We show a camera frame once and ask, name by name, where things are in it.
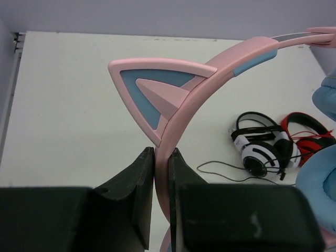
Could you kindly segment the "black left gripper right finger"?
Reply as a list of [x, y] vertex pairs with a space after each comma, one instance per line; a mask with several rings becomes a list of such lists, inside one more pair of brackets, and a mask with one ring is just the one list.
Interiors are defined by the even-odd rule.
[[310, 205], [295, 187], [210, 184], [178, 149], [168, 168], [168, 251], [325, 250]]

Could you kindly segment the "pink and blue cat-ear headphones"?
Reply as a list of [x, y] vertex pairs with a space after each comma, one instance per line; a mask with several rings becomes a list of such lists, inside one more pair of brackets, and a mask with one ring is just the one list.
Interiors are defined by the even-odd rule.
[[170, 219], [168, 159], [192, 117], [230, 79], [276, 57], [279, 49], [335, 47], [334, 27], [304, 33], [254, 37], [224, 50], [205, 64], [170, 58], [114, 60], [108, 70], [133, 119], [155, 145], [155, 179], [160, 207]]

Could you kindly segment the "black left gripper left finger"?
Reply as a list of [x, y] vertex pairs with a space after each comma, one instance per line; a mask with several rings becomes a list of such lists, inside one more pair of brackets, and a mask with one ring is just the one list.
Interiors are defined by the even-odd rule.
[[153, 172], [147, 147], [96, 188], [1, 188], [1, 251], [147, 250]]

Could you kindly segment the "metal table edge rail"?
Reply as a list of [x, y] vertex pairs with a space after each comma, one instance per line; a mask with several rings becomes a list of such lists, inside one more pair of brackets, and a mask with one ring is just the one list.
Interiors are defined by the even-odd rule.
[[13, 44], [14, 44], [14, 50], [13, 50], [13, 63], [12, 67], [10, 69], [10, 75], [8, 84], [6, 87], [5, 92], [5, 100], [4, 100], [4, 108], [3, 113], [1, 117], [1, 147], [3, 147], [5, 143], [6, 138], [6, 132], [8, 128], [8, 122], [10, 117], [10, 111], [12, 107], [12, 102], [14, 98], [14, 92], [20, 67], [20, 61], [22, 58], [23, 48], [24, 48], [24, 42], [26, 33], [13, 33]]

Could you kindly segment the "red and black headphones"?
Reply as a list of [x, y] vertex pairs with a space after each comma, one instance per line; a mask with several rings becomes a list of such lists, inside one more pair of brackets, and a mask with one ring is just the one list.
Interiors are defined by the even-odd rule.
[[300, 132], [290, 135], [290, 139], [297, 145], [301, 153], [299, 166], [302, 167], [309, 158], [318, 151], [335, 145], [335, 137], [318, 120], [302, 112], [288, 114], [280, 123], [281, 127], [289, 134], [289, 123], [302, 125], [310, 130], [308, 136], [298, 136]]

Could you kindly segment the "white and black headphones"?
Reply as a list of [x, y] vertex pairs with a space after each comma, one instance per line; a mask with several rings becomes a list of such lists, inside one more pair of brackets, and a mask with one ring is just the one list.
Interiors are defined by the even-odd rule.
[[286, 169], [295, 169], [301, 152], [289, 134], [272, 118], [260, 112], [242, 113], [233, 124], [230, 136], [241, 154], [244, 169], [254, 177], [276, 173], [283, 180]]

